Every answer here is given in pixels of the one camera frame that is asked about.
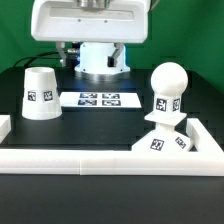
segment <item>black table surface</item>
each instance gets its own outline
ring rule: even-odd
[[[141,109],[63,108],[49,121],[21,116],[24,69],[0,75],[0,114],[10,114],[12,131],[1,148],[131,150],[154,128],[144,121],[152,111],[152,71],[132,71],[116,82],[82,80],[56,69],[59,94],[136,92]],[[181,111],[199,118],[224,146],[223,95],[194,72]],[[186,120],[177,126],[184,133]],[[1,175],[0,223],[223,223],[223,177]]]

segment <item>pawn base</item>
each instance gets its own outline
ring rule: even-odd
[[[151,131],[132,146],[132,151],[138,152],[187,152],[193,146],[193,141],[177,131],[171,133]]]

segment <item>white chess pawn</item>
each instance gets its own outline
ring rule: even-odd
[[[154,107],[145,120],[156,122],[156,129],[133,145],[132,150],[178,152],[191,149],[191,139],[175,131],[175,126],[186,117],[180,112],[180,105],[187,83],[185,70],[176,63],[164,63],[155,69],[151,77]]]

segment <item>white object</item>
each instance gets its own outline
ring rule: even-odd
[[[114,66],[108,66],[108,57],[114,58]],[[83,43],[80,48],[80,64],[76,66],[75,71],[91,74],[89,77],[97,81],[105,80],[102,75],[107,75],[109,80],[106,81],[110,81],[113,76],[130,71],[125,62],[126,51],[123,44],[120,49],[116,49],[113,43]]]
[[[156,129],[132,146],[133,151],[189,151],[193,141],[176,132],[175,126],[186,114],[180,113],[181,95],[187,87],[185,70],[168,62],[158,66],[152,74],[151,84],[155,92],[153,112],[145,119],[156,122]]]
[[[113,0],[86,10],[77,0],[35,0],[32,36],[39,41],[141,43],[148,34],[151,0]]]
[[[141,108],[137,93],[62,92],[62,107]]]
[[[0,143],[11,131],[11,120],[9,115],[0,115]]]
[[[54,69],[25,70],[22,115],[32,120],[48,120],[62,114]]]

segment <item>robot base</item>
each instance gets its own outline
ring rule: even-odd
[[[91,81],[104,81],[104,82],[111,82],[117,81],[121,79],[127,79],[130,77],[130,72],[123,72],[117,74],[91,74],[86,72],[77,72],[75,71],[75,76],[82,79],[88,79]]]

